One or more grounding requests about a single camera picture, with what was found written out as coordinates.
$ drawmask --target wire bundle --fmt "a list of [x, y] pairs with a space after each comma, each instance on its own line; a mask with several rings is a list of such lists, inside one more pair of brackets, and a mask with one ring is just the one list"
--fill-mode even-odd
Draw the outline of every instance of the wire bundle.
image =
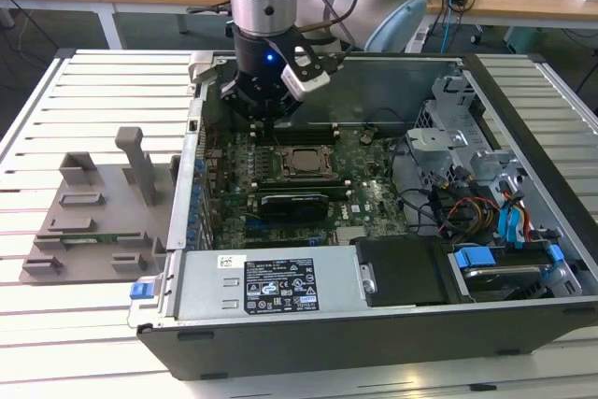
[[[443, 29], [445, 30], [445, 33], [444, 33], [443, 44], [442, 44], [442, 48], [441, 48], [440, 52], [443, 53], [445, 50], [450, 49], [450, 46], [452, 45], [452, 42], [455, 39], [455, 36], [459, 33], [459, 29], [461, 28], [461, 21], [463, 19], [463, 14], [474, 7], [476, 0], [468, 0], [467, 4], [464, 6], [454, 5], [452, 3], [452, 0], [440, 0], [440, 2], [441, 2], [440, 10], [438, 11], [438, 15], [436, 16], [436, 19], [434, 20], [434, 23], [432, 24], [432, 27], [430, 28], [428, 35], [426, 36], [424, 44], [426, 42], [428, 42], [428, 39], [430, 38], [430, 36], [432, 36], [434, 34], [434, 30], [435, 30], [436, 26], [438, 25], [438, 22], [440, 21], [440, 17], [442, 17], [442, 26], [443, 26]], [[447, 41], [448, 41], [448, 37], [449, 37], [450, 20], [451, 20], [452, 13], [456, 13], [459, 16], [456, 21], [457, 28], [455, 29], [455, 31], [452, 35], [452, 38], [451, 38], [450, 42], [448, 43]]]

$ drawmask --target white label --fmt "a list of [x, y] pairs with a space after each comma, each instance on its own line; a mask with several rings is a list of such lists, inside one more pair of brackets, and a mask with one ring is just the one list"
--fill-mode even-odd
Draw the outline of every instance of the white label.
[[95, 238], [71, 238], [62, 240], [65, 245], [81, 245], [83, 243], [97, 243]]
[[218, 256], [218, 268], [243, 268], [247, 260], [245, 254], [240, 256]]

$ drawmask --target motherboard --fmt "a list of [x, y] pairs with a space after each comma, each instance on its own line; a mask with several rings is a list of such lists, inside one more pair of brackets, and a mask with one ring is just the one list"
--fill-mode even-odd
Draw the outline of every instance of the motherboard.
[[376, 138], [376, 130], [266, 138], [207, 127], [198, 151], [213, 249], [347, 245], [406, 232], [388, 176], [389, 139]]

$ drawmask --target black side panel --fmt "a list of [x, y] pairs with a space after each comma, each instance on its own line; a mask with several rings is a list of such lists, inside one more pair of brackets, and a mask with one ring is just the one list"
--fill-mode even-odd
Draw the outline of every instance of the black side panel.
[[[598, 319], [564, 306], [401, 318], [146, 329], [137, 336], [180, 380], [418, 363], [528, 353]], [[193, 337], [213, 333], [213, 337]]]
[[583, 206], [573, 189], [562, 177], [561, 172], [546, 155], [542, 146], [508, 101], [484, 64], [476, 55], [467, 55], [463, 59], [523, 155], [534, 168], [555, 203], [566, 214], [566, 218], [574, 227], [591, 257], [598, 262], [598, 226], [590, 212]]

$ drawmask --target blue cable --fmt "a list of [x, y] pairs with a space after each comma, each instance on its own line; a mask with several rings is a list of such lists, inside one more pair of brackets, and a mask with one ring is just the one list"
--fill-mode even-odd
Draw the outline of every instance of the blue cable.
[[447, 20], [447, 28], [445, 29], [445, 37], [442, 40], [442, 47], [440, 48], [440, 53], [445, 52], [445, 46], [447, 45], [447, 38], [449, 37], [449, 28], [450, 28], [450, 13], [452, 11], [452, 2], [448, 0], [448, 20]]

